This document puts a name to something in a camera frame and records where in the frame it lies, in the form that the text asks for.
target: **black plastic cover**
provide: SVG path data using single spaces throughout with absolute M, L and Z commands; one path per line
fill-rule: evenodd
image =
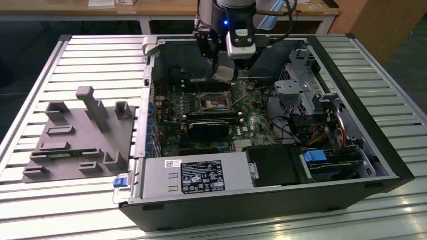
M 307 184 L 309 178 L 301 159 L 302 150 L 293 144 L 250 146 L 247 160 L 257 165 L 259 179 L 255 187 Z

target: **cardboard box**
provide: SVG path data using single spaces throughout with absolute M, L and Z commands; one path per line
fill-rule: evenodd
M 115 4 L 118 5 L 135 5 L 138 0 L 115 0 Z

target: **wooden table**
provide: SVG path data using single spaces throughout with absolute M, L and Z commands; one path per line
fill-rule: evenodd
M 198 0 L 138 0 L 134 6 L 102 10 L 90 10 L 89 0 L 0 0 L 0 21 L 139 21 L 146 35 L 153 34 L 151 21 L 194 21 L 197 11 Z M 318 34 L 329 33 L 341 14 L 323 0 L 299 4 L 298 11 L 298 21 L 321 23 Z
M 90 0 L 0 0 L 2 21 L 147 21 L 139 15 L 142 0 L 134 6 L 91 10 Z

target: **blue tab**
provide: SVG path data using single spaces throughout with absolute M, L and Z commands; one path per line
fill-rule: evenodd
M 127 177 L 118 177 L 115 180 L 114 180 L 114 187 L 115 188 L 125 188 L 129 186 L 129 178 Z
M 303 156 L 307 163 L 329 160 L 326 152 L 322 150 L 307 151 Z

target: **warning label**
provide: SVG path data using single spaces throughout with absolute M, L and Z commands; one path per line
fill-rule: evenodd
M 182 163 L 181 175 L 185 194 L 226 191 L 222 161 Z

